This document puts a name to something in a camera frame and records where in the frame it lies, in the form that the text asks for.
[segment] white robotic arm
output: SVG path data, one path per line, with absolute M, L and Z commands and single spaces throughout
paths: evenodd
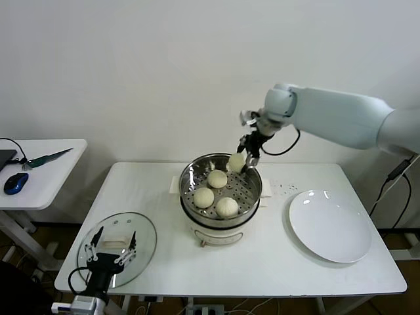
M 267 92 L 264 108 L 242 112 L 243 125 L 255 127 L 242 137 L 247 166 L 258 163 L 259 149 L 282 127 L 292 124 L 350 148 L 380 149 L 403 156 L 420 152 L 420 108 L 394 110 L 379 98 L 278 84 Z

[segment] white plate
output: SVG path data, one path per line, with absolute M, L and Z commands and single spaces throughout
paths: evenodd
M 353 263 L 369 251 L 371 232 L 366 218 L 333 192 L 299 194 L 291 202 L 289 218 L 302 243 L 329 261 Z

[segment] white wall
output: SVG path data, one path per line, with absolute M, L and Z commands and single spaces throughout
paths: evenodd
M 35 219 L 83 220 L 115 161 L 235 150 L 239 111 L 261 107 L 277 82 L 413 106 L 419 9 L 418 1 L 391 0 L 0 2 L 0 133 L 89 143 L 54 205 Z M 288 127 L 267 148 L 294 137 Z M 304 134 L 288 155 L 263 161 L 340 163 L 369 205 L 400 159 Z M 414 182 L 419 172 L 410 172 Z M 378 226 L 398 216 L 398 186 L 378 209 Z M 420 226 L 419 200 L 406 217 L 412 226 Z

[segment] metal steamer tray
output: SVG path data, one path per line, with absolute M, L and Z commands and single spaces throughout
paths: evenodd
M 242 174 L 229 170 L 231 154 L 214 153 L 201 156 L 186 166 L 179 180 L 181 205 L 186 214 L 196 223 L 215 230 L 227 230 L 247 222 L 257 211 L 262 190 L 262 181 L 258 171 L 247 169 Z M 216 189 L 208 185 L 207 177 L 215 169 L 226 173 L 228 183 Z M 215 200 L 207 209 L 194 205 L 194 192 L 198 188 L 212 189 Z M 216 204 L 223 197 L 235 199 L 239 205 L 236 217 L 224 219 L 217 215 Z

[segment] laptop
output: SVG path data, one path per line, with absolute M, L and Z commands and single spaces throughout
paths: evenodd
M 16 150 L 0 150 L 0 171 L 4 168 L 7 162 L 16 155 L 16 153 Z

